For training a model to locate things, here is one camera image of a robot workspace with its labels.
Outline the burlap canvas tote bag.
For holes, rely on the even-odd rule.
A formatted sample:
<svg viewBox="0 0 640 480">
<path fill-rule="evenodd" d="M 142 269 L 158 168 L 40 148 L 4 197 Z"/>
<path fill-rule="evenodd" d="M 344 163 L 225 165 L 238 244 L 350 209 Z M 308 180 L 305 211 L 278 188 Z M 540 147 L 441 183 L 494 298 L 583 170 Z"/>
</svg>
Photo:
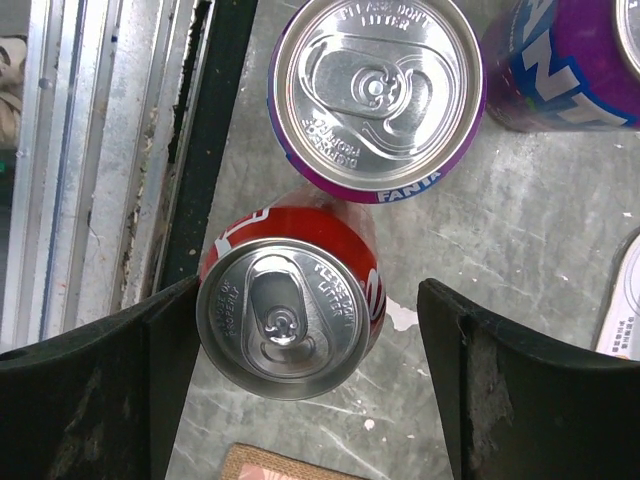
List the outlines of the burlap canvas tote bag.
<svg viewBox="0 0 640 480">
<path fill-rule="evenodd" d="M 220 479 L 359 480 L 359 477 L 235 443 L 225 457 Z"/>
</svg>

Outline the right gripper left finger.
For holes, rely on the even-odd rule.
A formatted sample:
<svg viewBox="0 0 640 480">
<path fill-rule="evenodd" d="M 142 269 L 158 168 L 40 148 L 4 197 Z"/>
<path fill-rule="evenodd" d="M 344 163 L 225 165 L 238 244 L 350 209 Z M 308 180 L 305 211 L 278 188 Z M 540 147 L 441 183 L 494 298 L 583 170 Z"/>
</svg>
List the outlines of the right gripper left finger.
<svg viewBox="0 0 640 480">
<path fill-rule="evenodd" d="M 198 284 L 3 353 L 2 478 L 164 478 L 199 349 Z"/>
</svg>

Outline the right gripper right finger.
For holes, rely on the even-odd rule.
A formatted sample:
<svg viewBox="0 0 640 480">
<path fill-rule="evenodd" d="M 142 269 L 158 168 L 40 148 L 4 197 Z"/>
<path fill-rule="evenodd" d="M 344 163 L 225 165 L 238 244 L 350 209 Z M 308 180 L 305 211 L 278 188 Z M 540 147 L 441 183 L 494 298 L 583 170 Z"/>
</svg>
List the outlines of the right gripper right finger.
<svg viewBox="0 0 640 480">
<path fill-rule="evenodd" d="M 421 282 L 419 327 L 457 479 L 635 479 L 639 366 Z"/>
</svg>

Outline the red cola can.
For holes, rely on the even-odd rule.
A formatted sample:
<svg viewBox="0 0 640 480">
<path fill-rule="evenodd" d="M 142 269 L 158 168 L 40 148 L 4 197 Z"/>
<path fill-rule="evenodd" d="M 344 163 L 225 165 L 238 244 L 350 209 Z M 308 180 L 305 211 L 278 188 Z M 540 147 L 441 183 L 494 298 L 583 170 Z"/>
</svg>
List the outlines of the red cola can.
<svg viewBox="0 0 640 480">
<path fill-rule="evenodd" d="M 359 204 L 272 205 L 227 227 L 200 275 L 196 324 L 221 373 L 262 397 L 343 383 L 377 340 L 386 291 Z"/>
</svg>

